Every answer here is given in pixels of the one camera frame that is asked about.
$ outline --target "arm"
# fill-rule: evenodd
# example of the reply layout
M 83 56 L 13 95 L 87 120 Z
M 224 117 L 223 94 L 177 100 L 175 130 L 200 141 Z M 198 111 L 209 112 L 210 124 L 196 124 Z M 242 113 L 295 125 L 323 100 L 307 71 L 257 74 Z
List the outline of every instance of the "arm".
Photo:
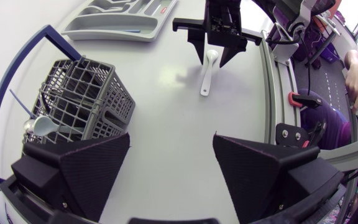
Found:
M 358 109 L 358 52 L 349 51 L 345 56 L 345 67 L 348 69 L 345 85 L 349 98 L 354 102 L 352 112 Z

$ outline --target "dish rack basket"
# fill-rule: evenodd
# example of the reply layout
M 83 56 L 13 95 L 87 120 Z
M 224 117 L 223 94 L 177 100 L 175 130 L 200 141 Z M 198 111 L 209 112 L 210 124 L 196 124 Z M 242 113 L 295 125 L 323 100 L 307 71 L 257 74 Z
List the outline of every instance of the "dish rack basket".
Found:
M 53 64 L 42 83 L 32 113 L 48 116 L 62 128 L 44 137 L 24 135 L 24 142 L 58 143 L 121 134 L 135 102 L 112 65 L 82 57 L 51 25 L 41 28 L 16 54 L 0 82 L 0 109 L 6 90 L 30 51 L 48 39 L 69 59 Z
M 32 113 L 48 116 L 70 131 L 24 134 L 23 142 L 45 144 L 118 136 L 129 124 L 135 102 L 115 67 L 81 58 L 57 60 L 39 90 Z

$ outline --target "spoon handle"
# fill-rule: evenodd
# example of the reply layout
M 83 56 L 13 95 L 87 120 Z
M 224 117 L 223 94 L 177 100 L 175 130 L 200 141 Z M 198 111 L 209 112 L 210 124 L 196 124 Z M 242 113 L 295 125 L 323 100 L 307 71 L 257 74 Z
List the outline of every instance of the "spoon handle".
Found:
M 211 79 L 212 79 L 212 62 L 209 63 L 208 68 L 205 72 L 204 81 L 201 86 L 201 95 L 208 96 L 209 89 L 211 88 Z
M 21 102 L 21 100 L 19 100 L 19 98 L 16 96 L 16 94 L 15 94 L 11 89 L 9 89 L 9 91 L 12 93 L 12 96 L 13 96 L 13 97 L 16 99 L 16 101 L 23 107 L 23 109 L 25 110 L 25 112 L 27 112 L 27 113 L 30 115 L 30 117 L 31 117 L 32 119 L 37 118 L 37 117 L 35 117 L 34 114 L 31 113 L 31 111 L 30 111 L 29 109 L 27 109 L 27 108 L 24 106 L 24 104 Z

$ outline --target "white spoon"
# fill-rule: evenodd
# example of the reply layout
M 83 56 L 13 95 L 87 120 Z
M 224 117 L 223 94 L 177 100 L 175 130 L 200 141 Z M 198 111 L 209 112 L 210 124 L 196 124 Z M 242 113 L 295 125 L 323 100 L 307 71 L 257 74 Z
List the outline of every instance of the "white spoon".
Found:
M 24 129 L 29 134 L 36 136 L 45 136 L 49 133 L 59 131 L 61 133 L 70 133 L 72 131 L 75 134 L 81 134 L 84 128 L 73 128 L 67 126 L 59 126 L 55 124 L 47 116 L 39 116 L 37 119 L 30 119 L 24 123 Z
M 206 57 L 208 58 L 208 68 L 205 72 L 204 81 L 201 86 L 201 95 L 208 96 L 209 89 L 211 88 L 211 78 L 212 78 L 212 65 L 218 58 L 219 54 L 216 50 L 209 50 L 206 53 Z

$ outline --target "gray wire basket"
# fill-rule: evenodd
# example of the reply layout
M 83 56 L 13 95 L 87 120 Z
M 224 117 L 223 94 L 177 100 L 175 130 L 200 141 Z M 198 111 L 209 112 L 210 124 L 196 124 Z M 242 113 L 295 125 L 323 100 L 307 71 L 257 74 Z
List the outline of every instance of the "gray wire basket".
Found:
M 24 134 L 23 142 L 79 141 L 117 136 L 131 120 L 135 102 L 115 67 L 88 59 L 58 60 L 42 83 L 33 114 L 48 116 L 70 131 L 40 137 Z

